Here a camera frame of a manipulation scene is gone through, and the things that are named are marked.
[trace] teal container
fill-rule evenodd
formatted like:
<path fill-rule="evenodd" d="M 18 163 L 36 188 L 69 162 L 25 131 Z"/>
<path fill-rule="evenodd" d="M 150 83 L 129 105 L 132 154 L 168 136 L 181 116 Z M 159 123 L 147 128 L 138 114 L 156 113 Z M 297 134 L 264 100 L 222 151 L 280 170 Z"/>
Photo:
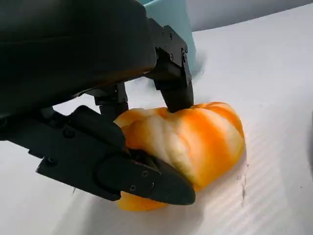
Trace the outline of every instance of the teal container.
<path fill-rule="evenodd" d="M 159 25 L 169 25 L 188 45 L 188 65 L 193 70 L 196 60 L 196 47 L 185 0 L 138 0 L 147 11 L 147 16 Z"/>

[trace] bolt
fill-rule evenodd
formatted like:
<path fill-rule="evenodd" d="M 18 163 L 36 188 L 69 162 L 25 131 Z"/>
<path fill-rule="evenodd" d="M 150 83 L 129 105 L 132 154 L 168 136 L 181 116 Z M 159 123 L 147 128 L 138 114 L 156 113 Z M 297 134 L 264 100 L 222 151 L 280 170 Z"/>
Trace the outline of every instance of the bolt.
<path fill-rule="evenodd" d="M 66 128 L 66 129 L 63 131 L 63 136 L 64 136 L 65 138 L 67 138 L 67 139 L 72 139 L 72 138 L 75 137 L 75 131 Z"/>
<path fill-rule="evenodd" d="M 6 118 L 0 119 L 0 129 L 5 127 L 6 124 L 7 124 L 7 119 Z"/>
<path fill-rule="evenodd" d="M 48 158 L 48 165 L 56 165 L 58 163 L 54 158 Z"/>
<path fill-rule="evenodd" d="M 136 185 L 132 185 L 131 187 L 130 187 L 130 191 L 131 192 L 134 192 L 136 190 Z"/>
<path fill-rule="evenodd" d="M 145 171 L 142 172 L 141 175 L 142 175 L 142 177 L 147 177 L 149 175 L 149 173 L 145 170 Z"/>

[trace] white table surface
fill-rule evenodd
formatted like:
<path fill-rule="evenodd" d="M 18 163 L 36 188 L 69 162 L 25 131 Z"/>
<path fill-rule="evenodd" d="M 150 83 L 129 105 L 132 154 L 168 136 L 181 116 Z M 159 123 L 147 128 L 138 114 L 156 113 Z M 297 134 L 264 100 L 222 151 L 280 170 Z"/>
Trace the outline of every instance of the white table surface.
<path fill-rule="evenodd" d="M 36 174 L 40 160 L 0 142 L 0 234 L 313 234 L 312 22 L 310 4 L 194 34 L 195 102 L 231 104 L 242 118 L 247 145 L 246 162 L 195 204 L 121 211 Z M 146 79 L 127 83 L 127 90 L 131 107 L 164 105 Z M 93 107 L 92 98 L 83 96 L 58 110 L 70 113 L 79 104 Z"/>

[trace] orange and white striped object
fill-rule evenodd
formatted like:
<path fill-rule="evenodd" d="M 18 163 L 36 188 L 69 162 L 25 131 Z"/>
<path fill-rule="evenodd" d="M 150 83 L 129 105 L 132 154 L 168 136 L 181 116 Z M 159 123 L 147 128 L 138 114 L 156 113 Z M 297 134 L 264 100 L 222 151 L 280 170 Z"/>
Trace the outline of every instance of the orange and white striped object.
<path fill-rule="evenodd" d="M 199 104 L 176 113 L 167 108 L 132 109 L 114 122 L 122 128 L 128 148 L 167 162 L 189 179 L 195 191 L 230 170 L 245 149 L 241 121 L 226 103 Z M 125 192 L 117 204 L 129 211 L 166 206 Z"/>

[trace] black metal bracket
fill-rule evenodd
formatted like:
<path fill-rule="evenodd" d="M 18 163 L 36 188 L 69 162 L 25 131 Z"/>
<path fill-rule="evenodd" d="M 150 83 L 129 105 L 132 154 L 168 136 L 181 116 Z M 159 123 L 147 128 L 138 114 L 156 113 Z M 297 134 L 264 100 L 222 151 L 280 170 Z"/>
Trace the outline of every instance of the black metal bracket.
<path fill-rule="evenodd" d="M 120 191 L 149 197 L 161 177 L 151 160 L 131 157 L 117 125 L 86 106 L 68 117 L 50 108 L 10 118 L 0 136 L 41 158 L 39 174 L 108 200 Z"/>
<path fill-rule="evenodd" d="M 154 80 L 170 112 L 192 106 L 194 97 L 186 42 L 170 26 L 161 27 L 153 19 L 148 19 L 148 22 L 157 62 L 145 76 Z"/>
<path fill-rule="evenodd" d="M 128 110 L 128 98 L 125 83 L 94 89 L 88 92 L 94 96 L 94 101 L 102 115 L 114 121 L 120 114 Z"/>

